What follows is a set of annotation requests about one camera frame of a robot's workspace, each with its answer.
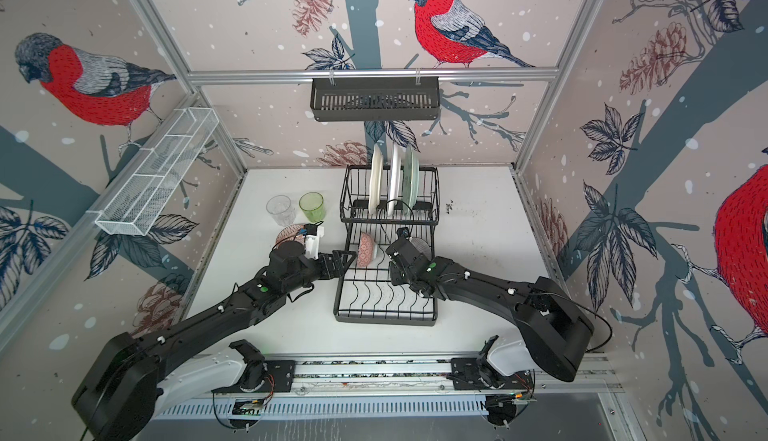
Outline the cream plate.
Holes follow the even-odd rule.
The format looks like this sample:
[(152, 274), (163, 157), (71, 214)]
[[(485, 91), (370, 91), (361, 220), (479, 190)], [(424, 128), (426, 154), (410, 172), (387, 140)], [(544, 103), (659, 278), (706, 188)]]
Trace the cream plate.
[(374, 146), (369, 185), (368, 185), (368, 213), (370, 218), (375, 218), (377, 215), (378, 205), (381, 196), (381, 177), (383, 172), (384, 158), (379, 144)]

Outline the green glass tumbler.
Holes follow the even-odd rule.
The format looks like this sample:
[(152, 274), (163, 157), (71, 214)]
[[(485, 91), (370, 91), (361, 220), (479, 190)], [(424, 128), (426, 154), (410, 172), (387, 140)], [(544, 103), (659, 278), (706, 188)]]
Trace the green glass tumbler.
[(319, 192), (307, 192), (302, 195), (299, 207), (310, 223), (319, 223), (326, 217), (325, 200)]

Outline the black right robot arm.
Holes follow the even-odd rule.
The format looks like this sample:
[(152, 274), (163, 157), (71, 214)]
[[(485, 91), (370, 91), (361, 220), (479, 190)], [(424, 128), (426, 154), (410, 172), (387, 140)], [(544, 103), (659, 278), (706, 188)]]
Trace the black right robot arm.
[(495, 278), (445, 257), (433, 259), (408, 238), (386, 249), (391, 280), (441, 301), (466, 303), (513, 323), (532, 361), (548, 375), (572, 382), (594, 334), (585, 309), (551, 279)]

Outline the clear plastic cup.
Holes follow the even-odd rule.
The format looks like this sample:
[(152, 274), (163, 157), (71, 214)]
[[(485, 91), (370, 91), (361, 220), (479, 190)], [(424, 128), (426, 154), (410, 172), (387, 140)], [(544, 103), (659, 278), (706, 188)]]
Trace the clear plastic cup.
[(292, 225), (296, 218), (296, 207), (286, 195), (272, 197), (266, 204), (266, 211), (281, 227)]

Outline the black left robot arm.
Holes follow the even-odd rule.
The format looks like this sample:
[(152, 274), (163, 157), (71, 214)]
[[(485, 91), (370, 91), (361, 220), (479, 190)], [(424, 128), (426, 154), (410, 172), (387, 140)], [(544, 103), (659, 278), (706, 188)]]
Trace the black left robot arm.
[(334, 250), (316, 258), (305, 246), (285, 241), (269, 253), (269, 264), (224, 300), (178, 324), (143, 336), (127, 332), (110, 339), (72, 397), (71, 405), (96, 440), (129, 440), (152, 419), (160, 386), (194, 356), (248, 329), (281, 309), (291, 293), (311, 292), (318, 280), (345, 274), (354, 251)]

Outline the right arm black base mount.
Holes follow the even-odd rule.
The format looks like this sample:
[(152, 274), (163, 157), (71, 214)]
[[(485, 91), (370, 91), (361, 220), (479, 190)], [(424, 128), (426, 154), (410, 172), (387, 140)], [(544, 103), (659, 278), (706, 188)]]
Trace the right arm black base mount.
[(488, 361), (488, 355), (498, 335), (491, 336), (473, 358), (452, 358), (451, 371), (446, 378), (455, 390), (499, 390), (506, 384), (505, 378)]

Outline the orange and blue patterned bowl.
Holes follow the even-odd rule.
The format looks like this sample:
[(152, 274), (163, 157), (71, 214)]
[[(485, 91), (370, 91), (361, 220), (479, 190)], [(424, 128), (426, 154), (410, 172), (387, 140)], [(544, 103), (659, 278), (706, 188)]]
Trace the orange and blue patterned bowl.
[(288, 241), (295, 241), (301, 245), (304, 245), (305, 235), (306, 235), (306, 229), (303, 224), (292, 224), (290, 226), (287, 226), (283, 228), (280, 231), (280, 233), (277, 235), (274, 248)]

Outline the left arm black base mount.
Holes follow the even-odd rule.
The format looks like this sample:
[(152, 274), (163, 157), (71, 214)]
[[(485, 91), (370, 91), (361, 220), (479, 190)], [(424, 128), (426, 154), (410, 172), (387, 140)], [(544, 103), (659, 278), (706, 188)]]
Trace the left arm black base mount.
[(297, 366), (295, 360), (266, 358), (252, 343), (238, 340), (228, 345), (235, 361), (244, 363), (239, 378), (214, 390), (216, 394), (274, 394), (291, 391)]

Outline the pink floral bowl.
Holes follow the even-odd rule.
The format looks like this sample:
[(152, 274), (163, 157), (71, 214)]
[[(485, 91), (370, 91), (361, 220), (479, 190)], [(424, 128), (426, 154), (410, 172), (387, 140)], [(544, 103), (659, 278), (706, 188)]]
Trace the pink floral bowl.
[(377, 258), (377, 253), (378, 247), (374, 238), (369, 233), (362, 232), (358, 243), (357, 267), (367, 268)]

